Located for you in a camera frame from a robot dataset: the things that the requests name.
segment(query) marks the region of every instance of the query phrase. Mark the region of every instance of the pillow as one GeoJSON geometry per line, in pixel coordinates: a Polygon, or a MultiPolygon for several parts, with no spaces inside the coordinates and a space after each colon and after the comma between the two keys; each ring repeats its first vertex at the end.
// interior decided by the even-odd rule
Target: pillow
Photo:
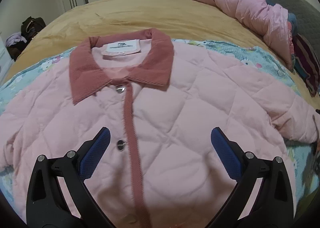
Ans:
{"type": "Polygon", "coordinates": [[[320,84],[320,66],[317,56],[308,40],[298,34],[292,38],[296,63],[294,68],[314,97],[320,84]]]}

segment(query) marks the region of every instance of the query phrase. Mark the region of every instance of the blue gripper pad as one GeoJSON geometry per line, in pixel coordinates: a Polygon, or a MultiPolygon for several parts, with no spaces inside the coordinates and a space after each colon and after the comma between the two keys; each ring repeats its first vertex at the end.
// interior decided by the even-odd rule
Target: blue gripper pad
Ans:
{"type": "Polygon", "coordinates": [[[79,177],[82,181],[92,176],[100,159],[110,144],[110,137],[110,131],[106,128],[81,160],[79,177]]]}
{"type": "Polygon", "coordinates": [[[220,128],[214,128],[211,131],[211,143],[217,152],[229,177],[237,182],[242,177],[242,165],[236,154],[228,144],[228,139],[220,133],[220,128]]]}

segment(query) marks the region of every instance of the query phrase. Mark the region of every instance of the yellow bedspread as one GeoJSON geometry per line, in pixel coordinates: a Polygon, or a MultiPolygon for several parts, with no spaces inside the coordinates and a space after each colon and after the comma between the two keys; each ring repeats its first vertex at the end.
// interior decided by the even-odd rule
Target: yellow bedspread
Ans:
{"type": "MultiPolygon", "coordinates": [[[[36,62],[77,46],[92,35],[125,33],[155,27],[171,38],[220,40],[241,47],[260,46],[274,55],[261,37],[225,15],[218,8],[193,0],[101,0],[76,7],[43,29],[10,68],[7,80],[36,62]]],[[[311,98],[302,79],[291,74],[303,98],[311,98]]]]}

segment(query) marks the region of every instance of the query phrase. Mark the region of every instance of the corduroy collar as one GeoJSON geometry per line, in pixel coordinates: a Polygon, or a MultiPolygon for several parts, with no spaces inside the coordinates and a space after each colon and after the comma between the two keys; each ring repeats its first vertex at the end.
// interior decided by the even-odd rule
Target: corduroy collar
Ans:
{"type": "Polygon", "coordinates": [[[158,29],[150,28],[134,33],[89,37],[70,55],[69,78],[73,104],[77,104],[112,83],[112,80],[95,62],[91,49],[101,48],[108,43],[135,39],[151,39],[151,49],[143,62],[124,79],[156,86],[168,84],[174,55],[173,44],[170,37],[158,29]]]}

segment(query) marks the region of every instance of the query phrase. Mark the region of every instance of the silver screw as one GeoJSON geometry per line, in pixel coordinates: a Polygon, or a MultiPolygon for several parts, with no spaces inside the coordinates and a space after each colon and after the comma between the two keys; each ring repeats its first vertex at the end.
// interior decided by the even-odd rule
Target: silver screw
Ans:
{"type": "Polygon", "coordinates": [[[76,155],[75,151],[71,150],[67,153],[67,157],[72,158],[76,155]]]}
{"type": "Polygon", "coordinates": [[[44,155],[38,156],[38,161],[39,161],[39,162],[44,161],[44,155]]]}
{"type": "Polygon", "coordinates": [[[279,156],[276,156],[276,162],[278,162],[278,163],[282,163],[282,158],[281,157],[279,157],[279,156]]]}
{"type": "Polygon", "coordinates": [[[252,159],[252,158],[254,157],[253,153],[251,153],[251,152],[247,152],[247,153],[245,154],[245,156],[246,156],[247,158],[249,158],[249,159],[252,159]]]}

